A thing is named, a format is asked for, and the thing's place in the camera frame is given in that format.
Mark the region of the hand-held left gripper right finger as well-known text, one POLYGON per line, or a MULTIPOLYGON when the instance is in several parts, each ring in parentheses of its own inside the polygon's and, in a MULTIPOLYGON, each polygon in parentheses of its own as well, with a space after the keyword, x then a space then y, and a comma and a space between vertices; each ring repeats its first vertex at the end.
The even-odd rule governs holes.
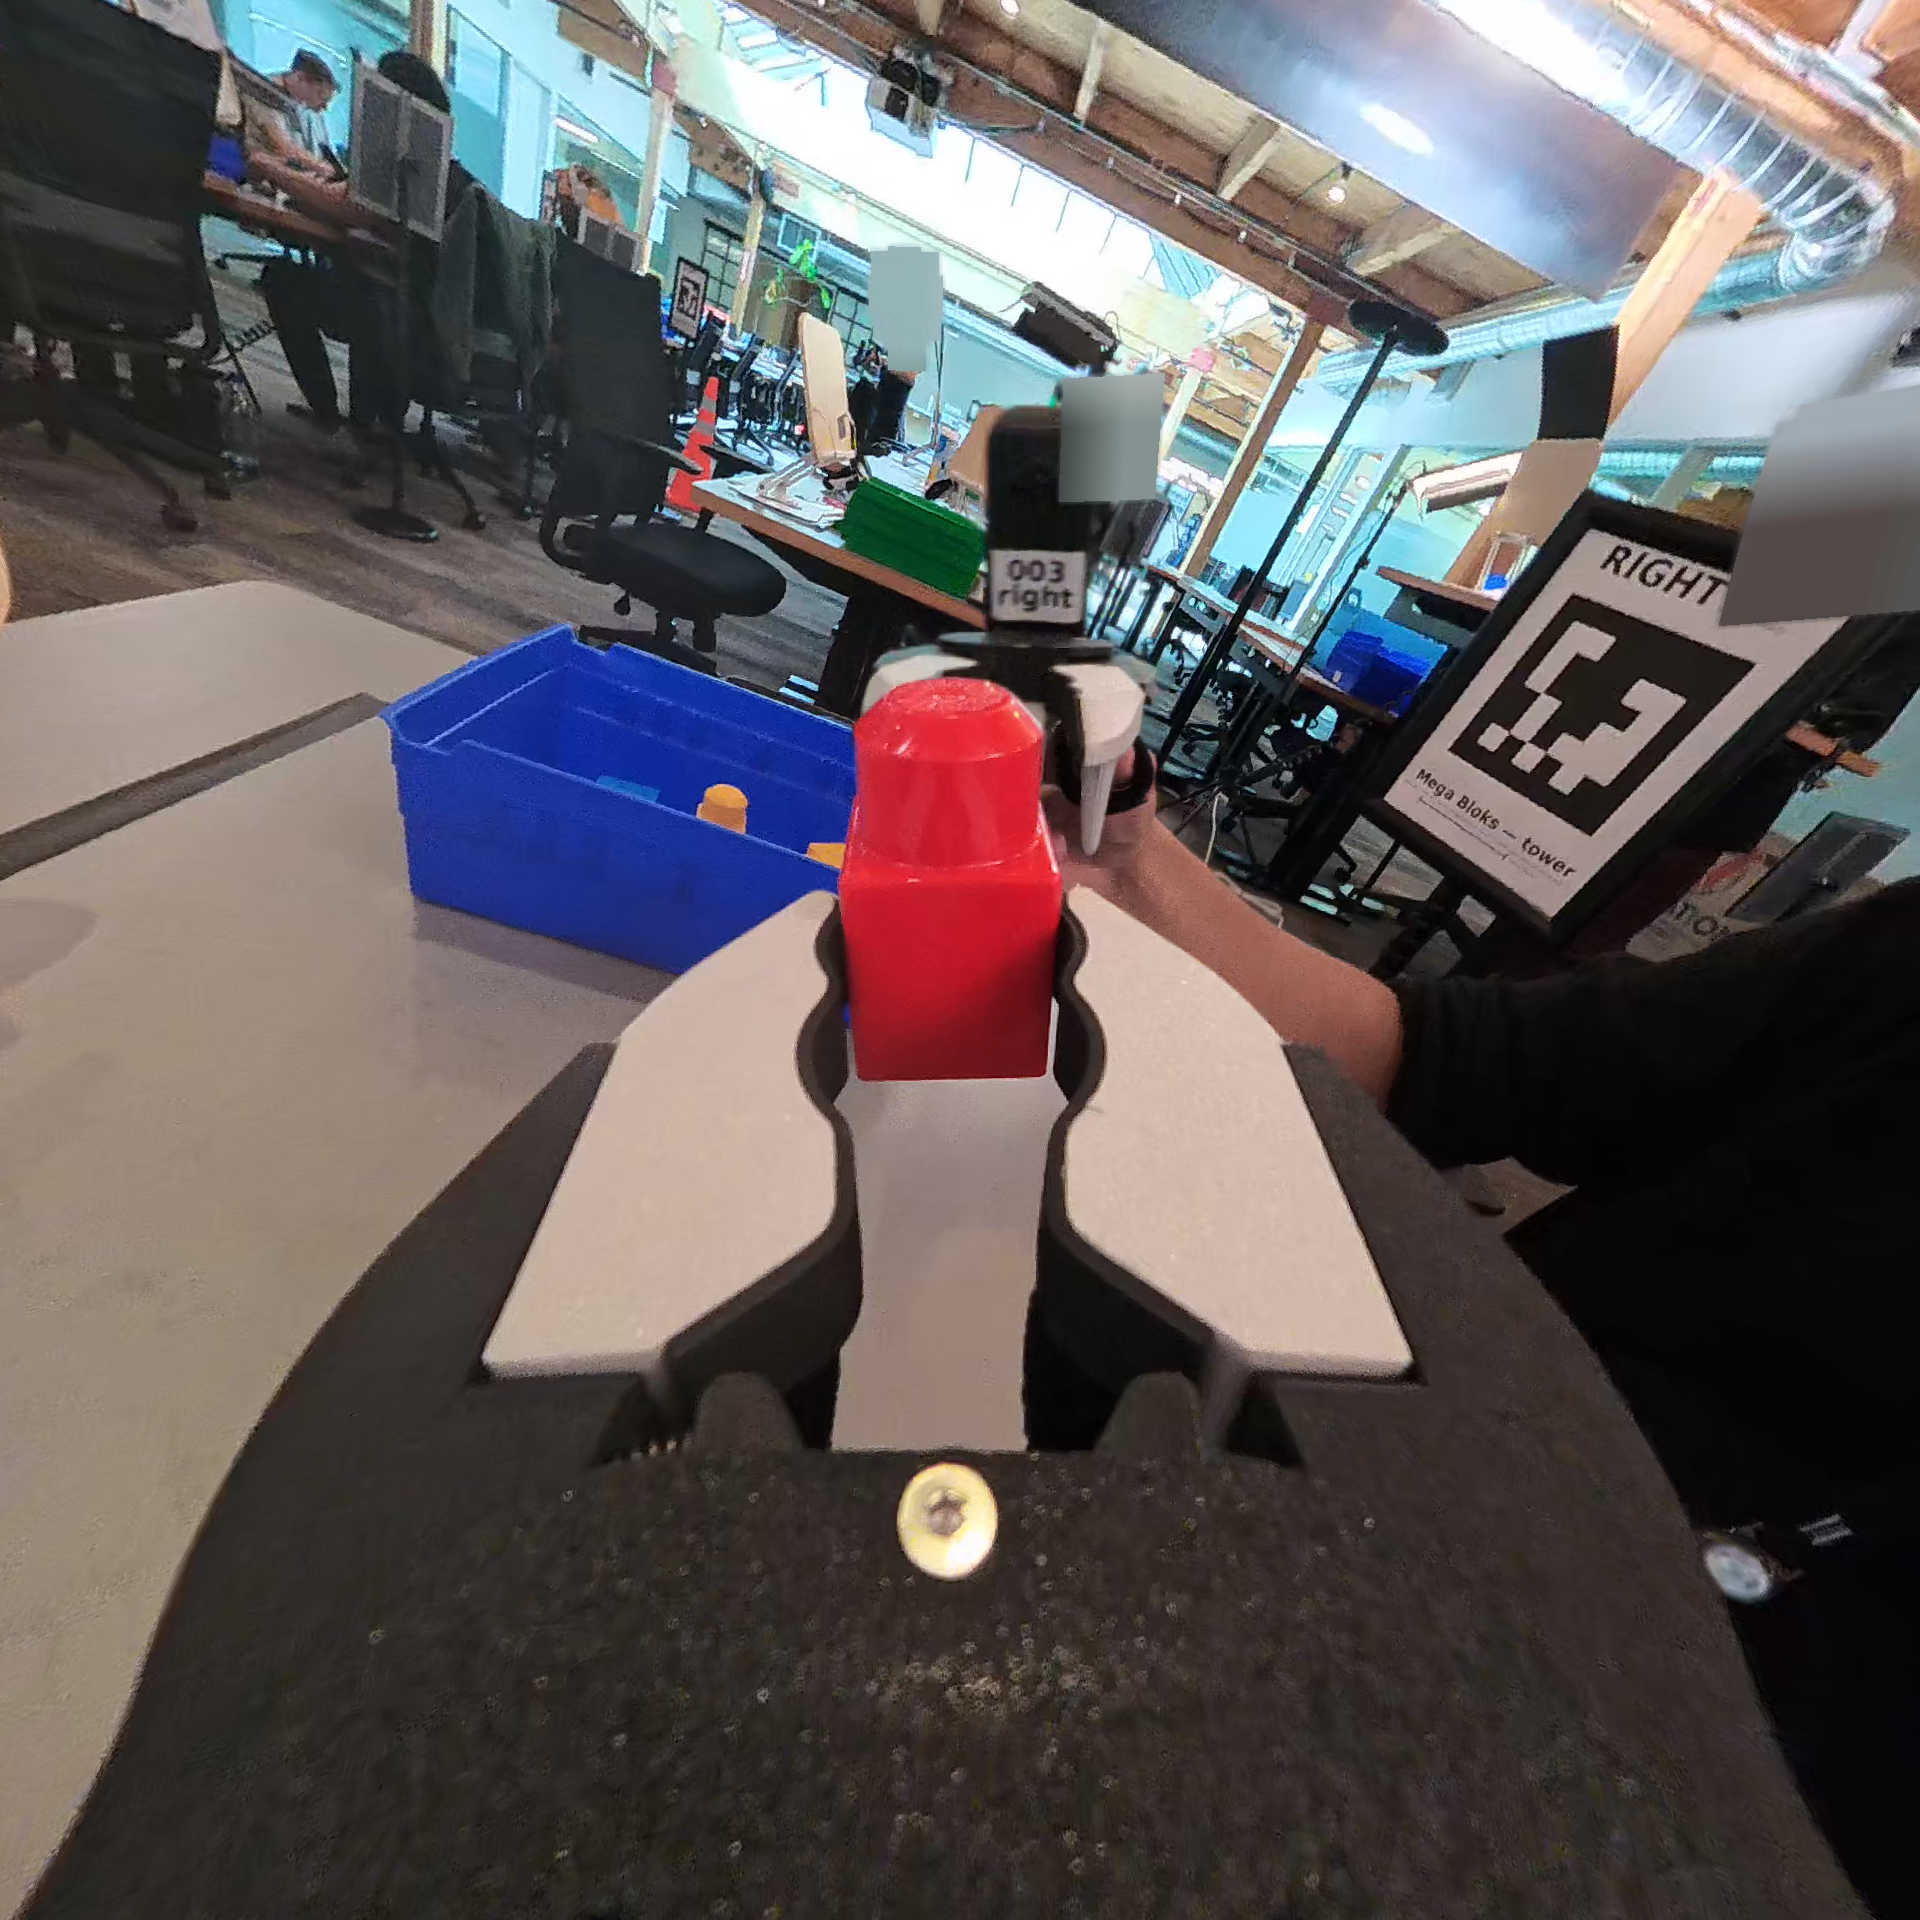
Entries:
POLYGON ((1057 953, 1025 1424, 1090 1448, 1175 1375, 1205 1445, 1265 1446, 1278 1385, 1413 1385, 1414 1351, 1286 1045, 1221 976, 1075 887, 1057 953))

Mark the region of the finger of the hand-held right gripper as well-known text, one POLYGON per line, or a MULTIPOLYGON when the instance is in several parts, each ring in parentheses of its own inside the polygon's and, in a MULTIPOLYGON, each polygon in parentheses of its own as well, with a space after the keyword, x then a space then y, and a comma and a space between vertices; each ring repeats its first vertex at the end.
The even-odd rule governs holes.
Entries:
POLYGON ((1046 705, 1062 727, 1067 756, 1124 756, 1137 745, 1155 685, 1155 670, 1137 656, 1057 662, 1046 705))
POLYGON ((965 679, 975 671, 975 657, 943 640, 902 647, 881 656, 862 688, 862 715, 871 712, 890 693, 939 679, 965 679))

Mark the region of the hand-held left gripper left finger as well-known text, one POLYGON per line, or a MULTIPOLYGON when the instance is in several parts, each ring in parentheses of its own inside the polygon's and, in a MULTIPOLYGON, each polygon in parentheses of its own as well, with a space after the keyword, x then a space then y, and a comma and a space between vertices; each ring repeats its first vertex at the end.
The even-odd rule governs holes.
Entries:
POLYGON ((620 1032, 483 1348, 495 1382, 622 1381, 691 1427, 757 1375, 828 1448, 862 1308, 846 944, 833 893, 778 910, 620 1032))

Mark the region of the red mega block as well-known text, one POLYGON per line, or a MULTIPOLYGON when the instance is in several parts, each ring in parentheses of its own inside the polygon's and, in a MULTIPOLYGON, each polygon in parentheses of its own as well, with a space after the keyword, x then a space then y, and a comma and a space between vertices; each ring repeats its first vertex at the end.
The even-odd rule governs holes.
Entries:
POLYGON ((910 680, 857 720, 836 893, 863 1080, 1045 1073, 1066 893, 1043 773, 1039 721, 991 680, 910 680))

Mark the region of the blue plastic bin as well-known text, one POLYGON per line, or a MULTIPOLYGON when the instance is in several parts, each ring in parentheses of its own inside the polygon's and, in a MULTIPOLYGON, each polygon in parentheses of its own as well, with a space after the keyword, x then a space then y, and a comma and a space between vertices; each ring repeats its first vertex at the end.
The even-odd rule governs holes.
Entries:
POLYGON ((413 893, 508 928, 682 974, 836 871, 855 798, 849 725, 556 627, 477 656, 385 712, 413 893), (597 777, 659 785, 659 804, 597 777), (748 831, 695 817, 708 783, 748 831))

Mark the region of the person's right hand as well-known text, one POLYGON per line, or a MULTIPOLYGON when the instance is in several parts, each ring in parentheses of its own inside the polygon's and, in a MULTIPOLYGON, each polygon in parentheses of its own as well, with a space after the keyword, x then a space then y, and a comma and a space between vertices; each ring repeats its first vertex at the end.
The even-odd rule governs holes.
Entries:
POLYGON ((1108 812, 1095 852, 1084 849, 1084 816, 1059 789, 1043 790, 1046 835, 1066 891, 1090 888, 1151 920, 1217 875, 1158 817, 1150 800, 1108 812))

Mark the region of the green plastic bin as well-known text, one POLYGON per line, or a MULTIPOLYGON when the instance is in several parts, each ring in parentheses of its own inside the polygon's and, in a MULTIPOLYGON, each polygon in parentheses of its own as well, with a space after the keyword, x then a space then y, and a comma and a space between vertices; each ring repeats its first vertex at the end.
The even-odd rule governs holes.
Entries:
POLYGON ((834 533, 846 551, 956 598, 972 597, 988 553, 974 517, 878 476, 852 487, 834 533))

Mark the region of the wooden work table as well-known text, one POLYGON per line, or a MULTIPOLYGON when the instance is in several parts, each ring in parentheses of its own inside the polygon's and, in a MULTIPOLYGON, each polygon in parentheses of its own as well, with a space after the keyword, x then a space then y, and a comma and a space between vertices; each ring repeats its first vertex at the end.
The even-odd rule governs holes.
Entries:
POLYGON ((739 484, 734 478, 692 483, 691 496, 713 518, 730 520, 748 535, 783 551, 787 564, 796 572, 805 572, 806 576, 825 572, 846 592, 852 592, 852 583, 860 583, 862 590, 887 592, 897 601, 922 607, 941 621, 943 632, 957 628, 980 632, 988 627, 986 611, 975 598, 941 592, 938 584, 899 567, 860 555, 849 549, 834 527, 799 518, 761 497, 759 491, 739 484))

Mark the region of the orange traffic cone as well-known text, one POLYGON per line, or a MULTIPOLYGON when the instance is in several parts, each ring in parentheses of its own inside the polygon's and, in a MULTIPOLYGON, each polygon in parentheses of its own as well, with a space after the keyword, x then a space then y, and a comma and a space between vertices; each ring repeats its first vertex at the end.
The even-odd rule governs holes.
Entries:
POLYGON ((713 478, 713 446, 717 430, 719 379, 708 375, 695 423, 679 449, 682 463, 670 471, 666 484, 666 505, 686 518, 698 518, 701 503, 695 496, 698 484, 713 478))

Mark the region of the black framed marker sign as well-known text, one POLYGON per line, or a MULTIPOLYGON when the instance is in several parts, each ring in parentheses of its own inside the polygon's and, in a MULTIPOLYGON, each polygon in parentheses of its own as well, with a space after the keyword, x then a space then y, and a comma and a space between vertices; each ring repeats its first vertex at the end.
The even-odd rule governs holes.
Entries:
POLYGON ((1865 654, 1844 617, 1735 624, 1730 529, 1581 493, 1402 718, 1361 804, 1551 944, 1617 900, 1865 654))

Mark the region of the person's torso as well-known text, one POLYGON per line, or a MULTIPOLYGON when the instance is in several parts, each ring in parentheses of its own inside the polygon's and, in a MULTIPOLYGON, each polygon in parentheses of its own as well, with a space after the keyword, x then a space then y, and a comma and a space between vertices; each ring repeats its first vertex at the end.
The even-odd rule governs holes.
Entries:
POLYGON ((1915 1916, 1915 1185, 1886 1153, 1531 1168, 1511 1241, 1694 1525, 1779 1569, 1735 1605, 1793 1774, 1874 1916, 1915 1916))

